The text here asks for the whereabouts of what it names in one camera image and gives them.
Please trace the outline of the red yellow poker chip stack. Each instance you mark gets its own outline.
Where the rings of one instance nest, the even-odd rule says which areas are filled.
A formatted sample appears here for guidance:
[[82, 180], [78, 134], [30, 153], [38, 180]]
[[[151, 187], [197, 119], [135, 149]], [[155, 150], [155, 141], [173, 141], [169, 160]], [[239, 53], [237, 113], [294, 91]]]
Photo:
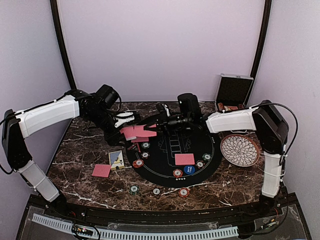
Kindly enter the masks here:
[[178, 195], [182, 198], [186, 198], [188, 195], [190, 194], [190, 190], [188, 188], [181, 188], [179, 191], [178, 191]]

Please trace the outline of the red backed card deck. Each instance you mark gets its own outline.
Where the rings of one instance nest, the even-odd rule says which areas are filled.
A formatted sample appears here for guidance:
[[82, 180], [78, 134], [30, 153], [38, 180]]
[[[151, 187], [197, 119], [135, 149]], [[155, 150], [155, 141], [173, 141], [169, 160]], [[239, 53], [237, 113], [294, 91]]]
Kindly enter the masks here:
[[137, 138], [134, 126], [123, 127], [120, 130], [120, 133], [124, 134], [124, 137], [127, 141], [131, 141]]

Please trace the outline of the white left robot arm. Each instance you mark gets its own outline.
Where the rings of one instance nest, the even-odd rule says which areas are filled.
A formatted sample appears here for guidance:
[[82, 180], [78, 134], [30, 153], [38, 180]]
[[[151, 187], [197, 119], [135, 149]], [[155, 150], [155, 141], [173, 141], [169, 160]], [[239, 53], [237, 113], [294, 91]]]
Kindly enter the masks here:
[[34, 147], [31, 147], [30, 143], [39, 143], [36, 137], [52, 142], [57, 136], [53, 132], [54, 127], [75, 118], [82, 118], [103, 131], [108, 145], [120, 145], [122, 137], [116, 123], [120, 110], [112, 109], [116, 102], [122, 102], [118, 92], [108, 85], [103, 85], [94, 93], [73, 89], [50, 102], [18, 111], [7, 110], [1, 122], [1, 143], [11, 168], [6, 174], [19, 173], [36, 192], [51, 203], [50, 208], [58, 217], [67, 218], [71, 208], [61, 199], [61, 192], [42, 167], [34, 161]]

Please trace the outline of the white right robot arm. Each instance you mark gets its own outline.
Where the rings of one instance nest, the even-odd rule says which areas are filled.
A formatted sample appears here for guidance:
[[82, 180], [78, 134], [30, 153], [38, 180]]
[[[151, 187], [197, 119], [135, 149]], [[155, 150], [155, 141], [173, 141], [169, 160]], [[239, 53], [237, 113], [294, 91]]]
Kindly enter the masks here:
[[264, 154], [264, 178], [261, 194], [265, 196], [255, 205], [255, 213], [266, 217], [275, 208], [275, 198], [284, 175], [284, 161], [288, 154], [289, 125], [277, 110], [278, 104], [264, 100], [258, 105], [236, 110], [203, 114], [199, 107], [191, 109], [186, 101], [179, 101], [180, 113], [168, 115], [159, 106], [159, 116], [145, 124], [144, 130], [169, 135], [177, 129], [191, 128], [211, 134], [232, 131], [255, 132]]

